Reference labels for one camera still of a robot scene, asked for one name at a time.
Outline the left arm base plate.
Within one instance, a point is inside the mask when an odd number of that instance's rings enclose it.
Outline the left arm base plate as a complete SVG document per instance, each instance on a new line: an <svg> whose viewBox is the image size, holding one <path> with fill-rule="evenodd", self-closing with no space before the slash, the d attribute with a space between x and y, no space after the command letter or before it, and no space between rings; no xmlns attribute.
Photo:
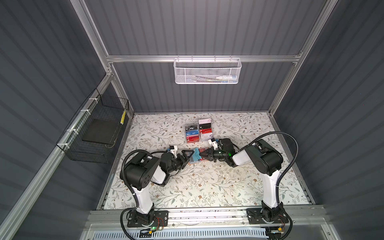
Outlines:
<svg viewBox="0 0 384 240"><path fill-rule="evenodd" d="M139 227L167 227L169 220L169 211L150 211L144 215L137 211L128 213L128 228Z"/></svg>

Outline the teal card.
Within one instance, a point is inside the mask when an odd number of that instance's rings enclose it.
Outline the teal card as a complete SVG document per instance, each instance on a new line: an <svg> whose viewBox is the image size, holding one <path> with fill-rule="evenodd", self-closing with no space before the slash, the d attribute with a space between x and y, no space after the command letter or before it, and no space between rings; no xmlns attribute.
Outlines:
<svg viewBox="0 0 384 240"><path fill-rule="evenodd" d="M202 159L202 157L200 156L200 150L199 150L199 148L195 148L195 149L194 149L194 153L193 153L193 155L192 155L191 158L190 158L190 163L191 163L191 164L197 163L197 162L199 162L201 159Z"/></svg>

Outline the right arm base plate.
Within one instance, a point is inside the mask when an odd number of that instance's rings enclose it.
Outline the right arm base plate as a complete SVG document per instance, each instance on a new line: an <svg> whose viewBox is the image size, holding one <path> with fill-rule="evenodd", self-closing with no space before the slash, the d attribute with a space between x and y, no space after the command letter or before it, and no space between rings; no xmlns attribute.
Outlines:
<svg viewBox="0 0 384 240"><path fill-rule="evenodd" d="M279 208L267 210L266 208L246 209L250 224L287 224L289 219L287 215Z"/></svg>

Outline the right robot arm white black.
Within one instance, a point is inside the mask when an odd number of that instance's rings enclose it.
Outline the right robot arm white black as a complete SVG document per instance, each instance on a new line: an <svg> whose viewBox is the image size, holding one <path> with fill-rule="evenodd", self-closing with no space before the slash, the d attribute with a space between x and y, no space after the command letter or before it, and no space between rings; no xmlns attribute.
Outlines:
<svg viewBox="0 0 384 240"><path fill-rule="evenodd" d="M276 149L264 140L256 141L243 149L229 138L210 140L210 143L211 147L200 152L200 157L211 162L225 162L233 168L253 163L262 175L264 193L259 215L264 222L271 224L284 215L278 187L284 159Z"/></svg>

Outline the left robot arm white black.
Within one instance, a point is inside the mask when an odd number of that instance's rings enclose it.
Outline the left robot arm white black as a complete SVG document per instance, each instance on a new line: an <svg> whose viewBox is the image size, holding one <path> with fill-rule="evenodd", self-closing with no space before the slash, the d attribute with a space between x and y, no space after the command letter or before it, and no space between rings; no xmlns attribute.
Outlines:
<svg viewBox="0 0 384 240"><path fill-rule="evenodd" d="M165 151L152 153L134 150L125 156L120 179L134 196L138 216L149 220L154 217L155 207L149 193L150 183L164 187L173 172L178 173L186 167L193 154L193 150L182 150L178 154L176 147L170 147Z"/></svg>

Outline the clear acrylic card display stand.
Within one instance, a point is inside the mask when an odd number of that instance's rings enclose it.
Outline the clear acrylic card display stand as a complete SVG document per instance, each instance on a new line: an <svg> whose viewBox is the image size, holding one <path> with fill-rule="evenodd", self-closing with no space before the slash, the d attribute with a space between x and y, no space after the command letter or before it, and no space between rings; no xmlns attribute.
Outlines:
<svg viewBox="0 0 384 240"><path fill-rule="evenodd" d="M188 125L186 125L186 126L189 126L189 125L198 125L198 126L199 126L199 120L198 120L198 122L196 122L196 123L188 124Z"/></svg>

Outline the dark black card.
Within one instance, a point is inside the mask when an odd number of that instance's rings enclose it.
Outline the dark black card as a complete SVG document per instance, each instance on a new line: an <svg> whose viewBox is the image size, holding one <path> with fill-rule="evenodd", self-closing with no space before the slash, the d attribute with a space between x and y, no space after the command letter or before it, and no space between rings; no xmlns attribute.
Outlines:
<svg viewBox="0 0 384 240"><path fill-rule="evenodd" d="M199 125L199 129L200 130L206 130L206 129L211 129L211 128L212 128L212 124L211 123L206 123L206 124Z"/></svg>

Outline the pink leather card wallet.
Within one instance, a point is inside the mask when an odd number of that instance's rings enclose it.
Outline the pink leather card wallet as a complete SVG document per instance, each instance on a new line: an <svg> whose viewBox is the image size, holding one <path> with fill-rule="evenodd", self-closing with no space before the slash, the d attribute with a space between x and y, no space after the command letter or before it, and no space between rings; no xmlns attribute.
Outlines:
<svg viewBox="0 0 384 240"><path fill-rule="evenodd" d="M205 150L207 150L207 148L195 148L194 153L190 158L189 164L192 165L199 162L207 161L206 158L200 156L200 153L204 152Z"/></svg>

